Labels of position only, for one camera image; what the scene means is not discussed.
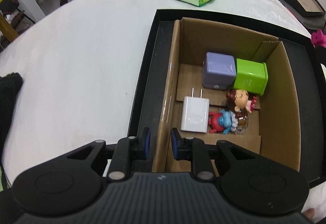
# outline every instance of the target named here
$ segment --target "green box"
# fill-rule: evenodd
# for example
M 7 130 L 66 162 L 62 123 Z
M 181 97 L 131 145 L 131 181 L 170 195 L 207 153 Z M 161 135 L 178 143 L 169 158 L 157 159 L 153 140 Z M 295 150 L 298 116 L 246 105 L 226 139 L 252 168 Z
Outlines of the green box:
M 259 63 L 245 59 L 236 60 L 237 77 L 233 89 L 243 89 L 256 95 L 263 95 L 267 81 L 266 63 Z

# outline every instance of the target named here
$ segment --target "blue toy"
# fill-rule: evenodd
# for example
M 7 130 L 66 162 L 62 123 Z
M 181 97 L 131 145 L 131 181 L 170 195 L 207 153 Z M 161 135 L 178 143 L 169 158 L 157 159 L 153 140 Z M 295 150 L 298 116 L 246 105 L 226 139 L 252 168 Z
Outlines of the blue toy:
M 229 131 L 235 131 L 238 126 L 238 119 L 232 111 L 226 111 L 222 109 L 220 111 L 222 116 L 218 118 L 218 124 L 223 126 L 225 129 L 223 134 L 229 133 Z

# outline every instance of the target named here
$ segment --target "white charger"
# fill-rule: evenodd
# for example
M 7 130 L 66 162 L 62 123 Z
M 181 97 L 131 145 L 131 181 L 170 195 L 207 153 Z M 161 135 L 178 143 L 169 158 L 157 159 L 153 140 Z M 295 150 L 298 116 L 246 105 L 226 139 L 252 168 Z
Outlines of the white charger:
M 203 90 L 200 90 L 200 98 L 194 97 L 192 89 L 191 97 L 185 96 L 182 111 L 181 130 L 207 133 L 209 99 L 202 98 Z

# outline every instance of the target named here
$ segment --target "purple container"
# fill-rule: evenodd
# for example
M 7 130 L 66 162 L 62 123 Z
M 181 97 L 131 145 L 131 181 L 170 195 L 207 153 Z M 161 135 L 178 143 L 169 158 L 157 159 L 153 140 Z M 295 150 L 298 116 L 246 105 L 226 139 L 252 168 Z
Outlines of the purple container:
M 237 72 L 233 56 L 207 52 L 203 64 L 202 84 L 205 88 L 227 90 Z

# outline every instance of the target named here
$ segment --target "cardboard box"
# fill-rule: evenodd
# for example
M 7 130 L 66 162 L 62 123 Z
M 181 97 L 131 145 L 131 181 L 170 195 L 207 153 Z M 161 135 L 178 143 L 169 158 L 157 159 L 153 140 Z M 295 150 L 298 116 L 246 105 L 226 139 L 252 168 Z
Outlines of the cardboard box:
M 191 94 L 192 87 L 196 97 L 203 89 L 203 97 L 210 99 L 210 111 L 225 106 L 226 91 L 202 87 L 202 66 L 209 51 L 267 64 L 269 80 L 265 93 L 250 115 L 249 127 L 243 135 L 180 131 L 182 101 Z M 175 21 L 152 166 L 154 172 L 190 171 L 190 162 L 173 159 L 170 143 L 173 127 L 179 129 L 182 137 L 198 137 L 207 144 L 225 139 L 299 170 L 299 104 L 283 43 L 274 36 L 220 22 L 190 18 Z

